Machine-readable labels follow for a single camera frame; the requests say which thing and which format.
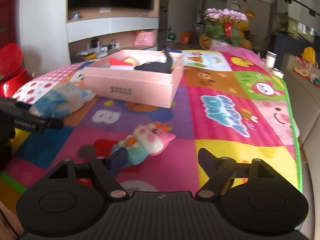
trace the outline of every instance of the cartoon pig print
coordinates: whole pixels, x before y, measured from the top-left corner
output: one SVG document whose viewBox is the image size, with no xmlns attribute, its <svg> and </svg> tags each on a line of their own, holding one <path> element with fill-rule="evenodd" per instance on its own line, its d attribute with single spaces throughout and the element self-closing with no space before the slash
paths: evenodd
<svg viewBox="0 0 320 240">
<path fill-rule="evenodd" d="M 284 145 L 293 145 L 290 117 L 286 102 L 253 101 Z"/>
</svg>

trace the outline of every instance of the play mat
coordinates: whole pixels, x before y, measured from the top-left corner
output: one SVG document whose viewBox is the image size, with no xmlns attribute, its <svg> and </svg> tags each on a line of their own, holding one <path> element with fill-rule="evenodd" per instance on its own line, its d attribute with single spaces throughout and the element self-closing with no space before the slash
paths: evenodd
<svg viewBox="0 0 320 240">
<path fill-rule="evenodd" d="M 202 147 L 217 157 L 250 163 L 261 158 L 302 189 L 300 152 L 288 92 L 282 79 L 252 62 L 216 51 L 183 51 L 185 73 L 172 108 L 94 98 L 44 135 L 17 131 L 15 154 L 0 174 L 0 201 L 15 212 L 19 196 L 63 159 L 84 163 L 109 156 L 119 140 L 144 123 L 162 122 L 177 135 L 157 156 L 123 169 L 117 180 L 128 192 L 191 191 L 208 180 L 197 162 Z M 65 79 L 76 81 L 88 65 L 71 65 L 34 79 L 15 97 L 33 103 Z M 96 113 L 103 118 L 93 118 Z M 79 154 L 83 145 L 95 151 Z M 235 184 L 243 183 L 238 179 Z"/>
</svg>

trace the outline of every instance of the pink box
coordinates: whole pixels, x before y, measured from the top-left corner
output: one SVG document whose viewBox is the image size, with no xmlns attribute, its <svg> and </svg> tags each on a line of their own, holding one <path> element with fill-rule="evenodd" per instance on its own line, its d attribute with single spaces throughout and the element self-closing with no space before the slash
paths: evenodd
<svg viewBox="0 0 320 240">
<path fill-rule="evenodd" d="M 183 69 L 183 54 L 170 52 L 173 59 L 171 74 L 139 70 L 109 69 L 103 65 L 110 57 L 124 59 L 128 55 L 163 57 L 161 51 L 122 50 L 84 68 L 84 86 L 100 97 L 139 104 L 171 108 L 179 87 Z"/>
</svg>

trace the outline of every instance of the pink bag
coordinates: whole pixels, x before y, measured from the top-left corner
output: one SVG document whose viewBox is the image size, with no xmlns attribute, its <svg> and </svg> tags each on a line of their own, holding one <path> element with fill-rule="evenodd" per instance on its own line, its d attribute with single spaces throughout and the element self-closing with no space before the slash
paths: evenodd
<svg viewBox="0 0 320 240">
<path fill-rule="evenodd" d="M 154 32 L 138 32 L 134 45 L 135 46 L 154 46 L 155 39 L 156 39 L 156 35 Z"/>
</svg>

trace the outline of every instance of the pink flowers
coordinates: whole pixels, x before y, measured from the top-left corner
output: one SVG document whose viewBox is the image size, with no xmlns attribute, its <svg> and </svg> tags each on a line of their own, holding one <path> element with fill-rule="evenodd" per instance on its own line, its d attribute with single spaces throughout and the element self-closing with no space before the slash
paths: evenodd
<svg viewBox="0 0 320 240">
<path fill-rule="evenodd" d="M 219 19 L 232 20 L 232 21 L 248 21 L 245 14 L 225 8 L 223 10 L 216 8 L 209 8 L 205 11 L 207 20 L 218 21 Z"/>
</svg>

